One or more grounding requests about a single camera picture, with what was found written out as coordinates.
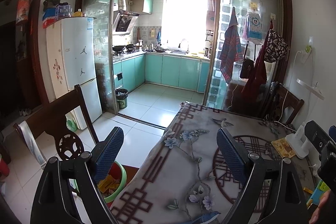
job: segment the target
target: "screw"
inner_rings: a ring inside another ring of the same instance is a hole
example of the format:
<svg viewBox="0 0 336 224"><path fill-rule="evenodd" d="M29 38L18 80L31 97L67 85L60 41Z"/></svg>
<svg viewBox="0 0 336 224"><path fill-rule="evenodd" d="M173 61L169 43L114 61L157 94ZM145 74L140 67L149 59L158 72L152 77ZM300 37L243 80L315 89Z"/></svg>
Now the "screw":
<svg viewBox="0 0 336 224"><path fill-rule="evenodd" d="M286 164L290 164L292 161L290 158L283 158L283 162Z"/></svg>
<svg viewBox="0 0 336 224"><path fill-rule="evenodd" d="M57 161L57 157L51 157L51 158L49 159L49 162L50 162L51 164L55 163L56 161Z"/></svg>
<svg viewBox="0 0 336 224"><path fill-rule="evenodd" d="M250 158L253 159L253 160L257 160L257 159L260 158L260 156L257 153L251 153Z"/></svg>
<svg viewBox="0 0 336 224"><path fill-rule="evenodd" d="M87 159L88 157L90 157L91 153L88 151L85 151L83 153L81 153L81 158L83 159Z"/></svg>

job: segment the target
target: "refrigerator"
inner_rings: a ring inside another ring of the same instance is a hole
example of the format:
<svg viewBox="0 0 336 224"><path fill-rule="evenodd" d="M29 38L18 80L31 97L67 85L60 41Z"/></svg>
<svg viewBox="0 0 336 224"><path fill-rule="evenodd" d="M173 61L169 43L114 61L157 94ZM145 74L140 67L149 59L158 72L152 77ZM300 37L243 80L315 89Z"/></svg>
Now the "refrigerator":
<svg viewBox="0 0 336 224"><path fill-rule="evenodd" d="M61 19L46 29L47 54L56 98L81 86L91 121L101 114L93 55L93 18ZM71 111L80 129L86 128L80 107Z"/></svg>

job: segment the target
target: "glass door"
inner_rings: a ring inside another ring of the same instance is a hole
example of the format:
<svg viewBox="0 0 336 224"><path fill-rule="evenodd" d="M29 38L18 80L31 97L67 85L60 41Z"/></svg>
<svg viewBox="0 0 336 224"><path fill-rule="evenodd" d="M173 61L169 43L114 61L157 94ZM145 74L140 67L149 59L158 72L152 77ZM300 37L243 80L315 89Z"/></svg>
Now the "glass door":
<svg viewBox="0 0 336 224"><path fill-rule="evenodd" d="M215 47L213 51L215 56L211 57L214 58L214 63L213 68L210 70L212 75L206 105L223 110L227 110L228 107L230 107L230 111L255 116L256 112L258 112L258 108L263 102L264 94L267 93L266 90L268 89L275 66L265 62L268 81L266 85L260 87L261 92L257 101L253 104L247 104L240 96L241 91L247 82L247 79L241 79L239 77L242 60L234 62L232 79L230 83L226 83L220 70L220 55L225 40L224 35L229 26L233 7L235 7L238 21L238 33L241 41L242 52L244 53L245 48L247 47L246 58L254 60L254 54L256 57L258 56L261 45L254 47L252 42L247 42L242 39L246 15L248 12L255 12L260 15L263 41L269 29L271 14L276 15L276 19L273 20L274 29L279 33L282 31L280 30L282 19L282 0L220 0L218 36L217 43L214 42L213 44L213 47Z"/></svg>
<svg viewBox="0 0 336 224"><path fill-rule="evenodd" d="M115 95L113 86L112 49L110 49L111 15L113 0L83 0L83 13L94 17L93 49L98 91L101 107L115 112Z"/></svg>

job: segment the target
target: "range hood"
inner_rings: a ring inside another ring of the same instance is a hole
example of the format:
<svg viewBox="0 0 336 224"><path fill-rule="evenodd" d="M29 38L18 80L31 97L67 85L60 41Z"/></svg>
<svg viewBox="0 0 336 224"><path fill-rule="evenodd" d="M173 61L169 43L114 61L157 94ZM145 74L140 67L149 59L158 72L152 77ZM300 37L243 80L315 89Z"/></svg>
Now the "range hood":
<svg viewBox="0 0 336 224"><path fill-rule="evenodd" d="M113 12L112 35L130 34L138 16L135 12L125 10Z"/></svg>

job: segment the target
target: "dining table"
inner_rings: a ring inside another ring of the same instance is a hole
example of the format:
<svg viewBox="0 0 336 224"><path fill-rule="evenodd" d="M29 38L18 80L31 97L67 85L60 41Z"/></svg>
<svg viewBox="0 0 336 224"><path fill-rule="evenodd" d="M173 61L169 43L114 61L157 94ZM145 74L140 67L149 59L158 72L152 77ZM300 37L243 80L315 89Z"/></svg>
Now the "dining table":
<svg viewBox="0 0 336 224"><path fill-rule="evenodd" d="M112 203L116 220L120 224L223 223L243 185L233 178L217 146L220 128L250 153L277 161L281 156L270 142L291 133L278 123L184 102ZM302 187L314 190L316 178L308 157L291 160ZM265 180L249 223L258 221L269 187Z"/></svg>

